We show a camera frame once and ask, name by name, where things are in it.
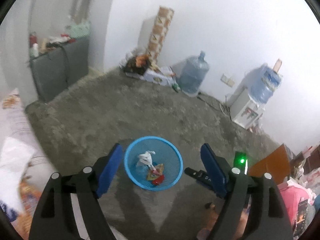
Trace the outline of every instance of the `blue mesh trash can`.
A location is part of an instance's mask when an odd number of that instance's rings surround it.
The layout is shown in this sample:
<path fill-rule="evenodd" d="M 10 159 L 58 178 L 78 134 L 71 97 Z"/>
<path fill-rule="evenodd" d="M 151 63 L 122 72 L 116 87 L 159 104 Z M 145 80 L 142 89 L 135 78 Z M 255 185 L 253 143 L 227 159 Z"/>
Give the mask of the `blue mesh trash can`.
<path fill-rule="evenodd" d="M 154 186 L 151 181 L 146 180 L 148 168 L 141 171 L 137 167 L 138 155 L 146 151 L 154 151 L 152 155 L 153 165 L 164 164 L 164 181 Z M 132 142 L 124 154 L 124 168 L 129 178 L 139 187 L 160 191 L 175 185 L 183 172 L 183 162 L 177 148 L 169 141 L 155 136 L 146 136 Z"/>

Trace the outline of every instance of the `green item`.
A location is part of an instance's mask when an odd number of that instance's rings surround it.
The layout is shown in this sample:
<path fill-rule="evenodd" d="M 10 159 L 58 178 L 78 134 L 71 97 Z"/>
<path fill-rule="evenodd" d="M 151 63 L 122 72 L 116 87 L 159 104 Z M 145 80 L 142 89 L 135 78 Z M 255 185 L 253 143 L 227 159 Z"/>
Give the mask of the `green item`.
<path fill-rule="evenodd" d="M 233 160 L 233 167 L 240 170 L 244 170 L 245 163 L 247 161 L 247 154 L 242 152 L 236 152 L 235 158 Z"/>

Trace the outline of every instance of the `blue water bottle on dispenser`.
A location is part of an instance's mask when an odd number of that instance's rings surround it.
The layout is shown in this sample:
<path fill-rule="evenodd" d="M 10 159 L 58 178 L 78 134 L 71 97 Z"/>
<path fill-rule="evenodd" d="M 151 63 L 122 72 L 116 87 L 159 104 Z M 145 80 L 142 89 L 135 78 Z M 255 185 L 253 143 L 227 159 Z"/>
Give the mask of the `blue water bottle on dispenser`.
<path fill-rule="evenodd" d="M 209 64 L 204 60 L 204 56 L 205 53 L 201 51 L 198 57 L 189 57 L 178 79 L 181 90 L 190 97 L 198 95 L 200 85 L 210 69 Z"/>
<path fill-rule="evenodd" d="M 250 87 L 250 96 L 258 104 L 266 104 L 273 93 L 281 85 L 282 76 L 264 64 L 258 79 Z"/>

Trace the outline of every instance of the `cable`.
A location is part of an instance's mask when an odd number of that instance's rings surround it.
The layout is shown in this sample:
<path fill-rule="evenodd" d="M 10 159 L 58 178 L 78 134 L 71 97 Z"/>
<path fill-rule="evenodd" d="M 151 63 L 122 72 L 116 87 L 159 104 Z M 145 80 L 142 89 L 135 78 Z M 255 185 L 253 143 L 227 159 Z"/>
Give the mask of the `cable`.
<path fill-rule="evenodd" d="M 67 89 L 69 89 L 69 79 L 70 79 L 70 62 L 69 62 L 69 58 L 68 58 L 68 54 L 66 52 L 66 49 L 62 46 L 61 43 L 59 44 L 55 44 L 57 47 L 61 48 L 62 49 L 62 53 L 65 57 L 65 64 L 64 64 L 64 70 L 65 70 L 65 81 L 67 83 Z"/>
<path fill-rule="evenodd" d="M 210 108 L 212 108 L 213 110 L 216 110 L 218 112 L 222 112 L 226 117 L 230 117 L 230 110 L 229 110 L 229 107 L 227 106 L 227 104 L 225 103 L 224 105 L 222 105 L 221 103 L 219 104 L 220 106 L 220 110 L 219 109 L 216 109 L 213 105 L 209 104 L 206 100 L 202 99 L 200 96 L 206 96 L 206 97 L 210 97 L 209 95 L 206 95 L 206 94 L 202 94 L 201 92 L 198 93 L 197 95 L 197 98 L 199 100 L 201 100 L 202 102 L 205 102 Z"/>

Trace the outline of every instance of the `cardboard box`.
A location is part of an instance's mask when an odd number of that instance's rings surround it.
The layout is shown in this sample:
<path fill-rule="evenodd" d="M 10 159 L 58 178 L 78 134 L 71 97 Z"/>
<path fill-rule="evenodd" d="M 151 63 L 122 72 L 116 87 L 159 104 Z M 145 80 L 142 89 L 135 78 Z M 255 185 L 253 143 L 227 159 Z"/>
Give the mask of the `cardboard box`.
<path fill-rule="evenodd" d="M 161 86 L 172 86 L 176 83 L 176 78 L 170 76 L 173 74 L 173 71 L 170 67 L 161 67 L 159 68 L 161 73 L 154 72 L 151 69 L 148 69 L 143 76 L 136 73 L 126 73 L 128 77 L 137 78 L 140 80 L 145 80 Z"/>

